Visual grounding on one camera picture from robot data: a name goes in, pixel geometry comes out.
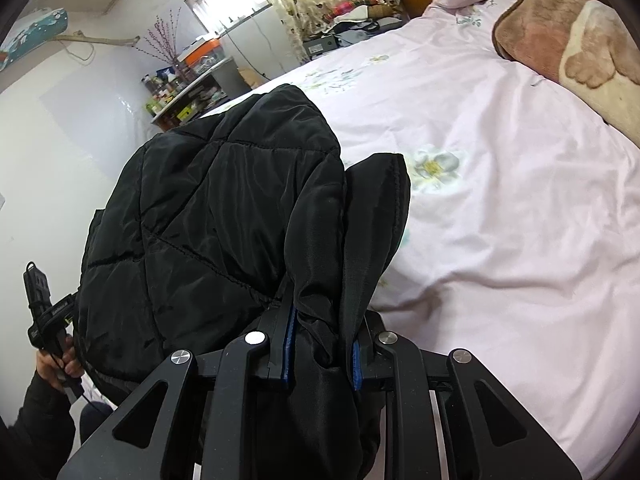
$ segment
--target dark pants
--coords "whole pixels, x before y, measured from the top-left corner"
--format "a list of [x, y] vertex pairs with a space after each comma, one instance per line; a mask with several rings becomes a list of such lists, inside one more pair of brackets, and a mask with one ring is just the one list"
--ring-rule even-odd
[[108, 404], [89, 402], [80, 414], [80, 444], [84, 444], [111, 413], [113, 413], [113, 409]]

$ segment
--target yellow flower center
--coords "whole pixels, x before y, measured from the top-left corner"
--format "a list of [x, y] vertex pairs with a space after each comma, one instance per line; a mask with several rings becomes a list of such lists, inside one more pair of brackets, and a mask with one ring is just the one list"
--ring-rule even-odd
[[438, 164], [435, 160], [428, 160], [422, 165], [422, 167], [431, 176], [438, 176], [439, 174], [442, 173], [442, 166]]

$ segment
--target plush blanket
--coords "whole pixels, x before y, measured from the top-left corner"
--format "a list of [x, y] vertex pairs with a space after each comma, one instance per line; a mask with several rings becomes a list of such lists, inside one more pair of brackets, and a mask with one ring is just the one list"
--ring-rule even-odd
[[597, 0], [519, 0], [494, 27], [498, 54], [560, 83], [640, 147], [640, 50]]

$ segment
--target triangular cutout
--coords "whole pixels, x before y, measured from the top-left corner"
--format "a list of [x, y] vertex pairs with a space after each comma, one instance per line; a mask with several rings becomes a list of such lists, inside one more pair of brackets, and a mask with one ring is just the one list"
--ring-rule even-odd
[[504, 446], [527, 436], [527, 430], [524, 426], [513, 416], [487, 383], [476, 381], [474, 386], [494, 446]]
[[113, 437], [140, 449], [148, 447], [168, 388], [169, 385], [165, 381], [158, 381], [154, 384], [121, 423], [113, 429]]

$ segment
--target person's arm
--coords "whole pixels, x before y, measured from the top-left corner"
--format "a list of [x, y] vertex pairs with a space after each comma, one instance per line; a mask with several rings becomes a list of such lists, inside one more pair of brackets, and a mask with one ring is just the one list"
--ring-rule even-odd
[[[67, 350], [59, 366], [72, 377], [83, 370], [67, 339]], [[76, 427], [69, 414], [71, 405], [56, 377], [56, 364], [50, 354], [37, 352], [36, 373], [24, 396], [16, 423], [8, 428], [21, 453], [33, 461], [39, 474], [55, 479], [69, 458]]]

